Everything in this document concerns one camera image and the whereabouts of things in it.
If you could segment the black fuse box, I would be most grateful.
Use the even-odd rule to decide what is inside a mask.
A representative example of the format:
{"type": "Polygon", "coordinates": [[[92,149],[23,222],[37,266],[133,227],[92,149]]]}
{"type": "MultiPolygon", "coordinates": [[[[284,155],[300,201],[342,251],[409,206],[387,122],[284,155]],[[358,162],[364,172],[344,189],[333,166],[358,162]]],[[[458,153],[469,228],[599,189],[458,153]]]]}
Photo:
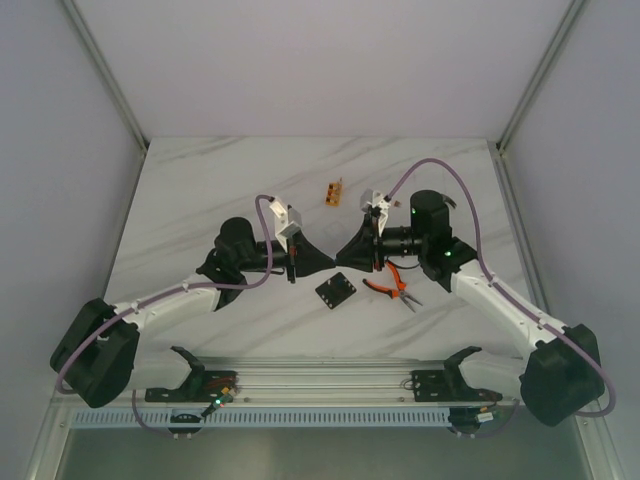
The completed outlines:
{"type": "Polygon", "coordinates": [[[341,272],[315,288],[316,294],[331,310],[337,308],[356,293],[356,287],[341,272]]]}

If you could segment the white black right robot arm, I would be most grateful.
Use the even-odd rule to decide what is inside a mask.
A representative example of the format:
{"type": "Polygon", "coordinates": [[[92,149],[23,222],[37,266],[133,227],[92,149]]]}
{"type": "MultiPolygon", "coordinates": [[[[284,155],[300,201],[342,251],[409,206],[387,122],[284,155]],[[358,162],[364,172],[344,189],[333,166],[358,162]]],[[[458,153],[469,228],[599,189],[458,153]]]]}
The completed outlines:
{"type": "Polygon", "coordinates": [[[444,290],[482,312],[506,332],[519,355],[493,355],[467,347],[443,363],[443,387],[464,399],[494,392],[524,403],[546,426],[578,413],[605,392],[594,333],[568,327],[504,286],[481,262],[479,252],[460,240],[450,225],[454,203],[446,195],[421,190],[410,198],[410,224],[387,224],[390,203],[379,191],[361,197],[359,231],[336,257],[338,265],[378,271],[394,256],[414,256],[423,273],[444,290]]]}

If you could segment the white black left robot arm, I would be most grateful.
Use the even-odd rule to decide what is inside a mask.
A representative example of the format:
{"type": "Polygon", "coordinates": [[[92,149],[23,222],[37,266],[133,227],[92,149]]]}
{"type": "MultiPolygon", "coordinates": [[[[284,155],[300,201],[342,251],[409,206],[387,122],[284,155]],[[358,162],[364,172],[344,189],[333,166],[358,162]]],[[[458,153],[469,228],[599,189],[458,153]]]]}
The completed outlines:
{"type": "Polygon", "coordinates": [[[130,303],[85,303],[50,357],[50,366],[89,407],[132,390],[163,390],[182,402],[207,397],[203,363],[171,331],[231,304],[247,288],[245,273],[285,270],[295,281],[335,262],[302,232],[258,242],[243,217],[225,221],[204,263],[182,284],[130,303]]]}

